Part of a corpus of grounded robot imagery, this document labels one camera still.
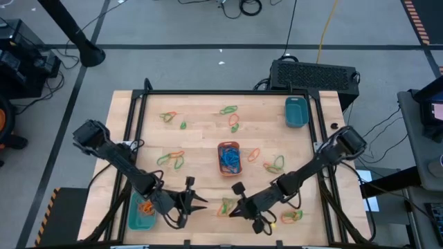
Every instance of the yellow cable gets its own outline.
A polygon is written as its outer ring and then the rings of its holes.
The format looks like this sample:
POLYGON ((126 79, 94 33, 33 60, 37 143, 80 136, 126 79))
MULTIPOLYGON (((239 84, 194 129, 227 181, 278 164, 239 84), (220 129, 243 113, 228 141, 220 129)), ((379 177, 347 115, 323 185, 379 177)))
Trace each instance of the yellow cable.
POLYGON ((317 54, 317 61, 316 61, 317 64, 318 64, 318 61, 320 60, 321 47, 323 45, 323 38, 325 38, 327 27, 329 26, 329 22, 331 21, 332 15, 334 14, 335 7, 337 7, 337 4, 338 4, 338 0, 335 0, 334 6, 332 7, 332 10, 331 10, 331 14, 329 14, 329 18, 327 19, 325 29, 323 30, 323 34, 321 34, 320 46, 318 47, 318 54, 317 54))

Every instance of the rubber band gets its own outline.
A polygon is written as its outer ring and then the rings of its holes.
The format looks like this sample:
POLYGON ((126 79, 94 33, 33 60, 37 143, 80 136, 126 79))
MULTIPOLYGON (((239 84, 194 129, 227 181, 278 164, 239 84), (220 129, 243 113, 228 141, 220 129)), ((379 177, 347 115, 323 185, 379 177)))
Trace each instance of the rubber band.
POLYGON ((169 159, 171 159, 171 154, 166 154, 166 155, 160 157, 159 159, 157 159, 157 165, 161 166, 161 165, 169 162, 169 159))
POLYGON ((219 147, 220 170, 225 173, 240 172, 240 151, 235 147, 219 147))
POLYGON ((272 173, 272 174, 281 174, 283 173, 283 169, 279 169, 273 166, 265 167, 266 171, 272 173))
POLYGON ((222 198, 221 201, 222 201, 222 204, 217 211, 217 216, 219 216, 219 217, 227 216, 229 211, 234 207, 235 200, 228 199, 228 198, 222 198))
POLYGON ((151 201, 143 201, 142 203, 138 203, 138 211, 142 215, 153 215, 155 213, 154 206, 151 201))
POLYGON ((272 174, 281 174, 283 173, 283 168, 276 167, 274 164, 264 162, 263 167, 266 169, 266 171, 272 173, 272 174))
POLYGON ((303 218, 302 210, 287 210, 280 215, 280 220, 284 224, 293 224, 303 218))
POLYGON ((175 159, 174 169, 180 169, 184 163, 185 158, 183 156, 179 156, 177 159, 175 159))
POLYGON ((260 149, 259 148, 255 148, 248 156, 248 162, 252 162, 255 159, 257 159, 257 157, 260 155, 260 149))
POLYGON ((171 152, 171 153, 169 153, 170 158, 178 158, 178 157, 180 157, 180 156, 182 156, 182 155, 184 155, 184 154, 185 154, 184 151, 171 152))
POLYGON ((277 168, 280 168, 280 169, 282 169, 283 167, 284 167, 284 156, 278 156, 275 160, 274 160, 274 167, 277 167, 277 168), (282 166, 278 166, 277 165, 277 161, 278 161, 278 159, 279 158, 281 158, 282 159, 282 166))
POLYGON ((230 128, 230 132, 231 133, 235 133, 236 131, 238 131, 238 127, 239 127, 240 125, 237 123, 237 124, 235 124, 233 127, 231 127, 230 128))
POLYGON ((177 115, 177 112, 170 111, 160 114, 160 118, 162 118, 164 122, 170 122, 175 117, 175 115, 177 115))
POLYGON ((229 106, 229 107, 225 107, 224 109, 220 110, 220 114, 228 114, 228 113, 233 113, 238 109, 237 106, 229 106))
POLYGON ((236 125, 238 123, 239 120, 240 120, 240 117, 236 113, 234 113, 233 115, 229 116, 228 124, 229 124, 229 126, 234 126, 234 125, 236 125), (231 122, 231 119, 233 117, 237 117, 235 122, 231 122))

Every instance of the table leg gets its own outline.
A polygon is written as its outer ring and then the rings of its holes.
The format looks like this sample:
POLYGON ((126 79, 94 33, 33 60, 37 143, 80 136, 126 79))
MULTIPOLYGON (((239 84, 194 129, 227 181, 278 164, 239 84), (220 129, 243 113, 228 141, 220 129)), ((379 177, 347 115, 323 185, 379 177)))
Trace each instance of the table leg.
POLYGON ((373 186, 379 187, 387 192, 392 192, 402 190, 406 187, 420 186, 421 184, 422 182, 420 181, 417 166, 414 166, 369 183, 364 183, 360 185, 360 190, 363 198, 369 198, 384 193, 373 186))

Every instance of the black stand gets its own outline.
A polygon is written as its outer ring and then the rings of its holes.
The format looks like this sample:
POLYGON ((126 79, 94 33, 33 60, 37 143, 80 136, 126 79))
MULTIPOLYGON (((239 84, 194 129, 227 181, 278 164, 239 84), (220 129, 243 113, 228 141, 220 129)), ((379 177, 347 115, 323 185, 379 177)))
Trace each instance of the black stand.
POLYGON ((66 36, 77 46, 80 52, 80 61, 83 66, 97 66, 105 60, 105 52, 97 48, 86 38, 83 31, 60 0, 39 0, 39 3, 63 30, 66 36))

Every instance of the blue plastic tray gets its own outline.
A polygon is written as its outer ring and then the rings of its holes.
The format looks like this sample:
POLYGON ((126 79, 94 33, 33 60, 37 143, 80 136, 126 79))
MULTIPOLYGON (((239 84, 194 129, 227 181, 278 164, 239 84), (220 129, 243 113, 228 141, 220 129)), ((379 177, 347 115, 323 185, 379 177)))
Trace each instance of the blue plastic tray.
POLYGON ((284 115, 288 127, 303 127, 309 122, 306 100, 300 97, 287 98, 284 104, 284 115))
POLYGON ((143 197, 137 192, 132 192, 131 203, 129 204, 129 215, 127 218, 127 226, 131 230, 148 231, 154 226, 157 212, 153 215, 143 215, 138 211, 138 204, 144 201, 143 197))

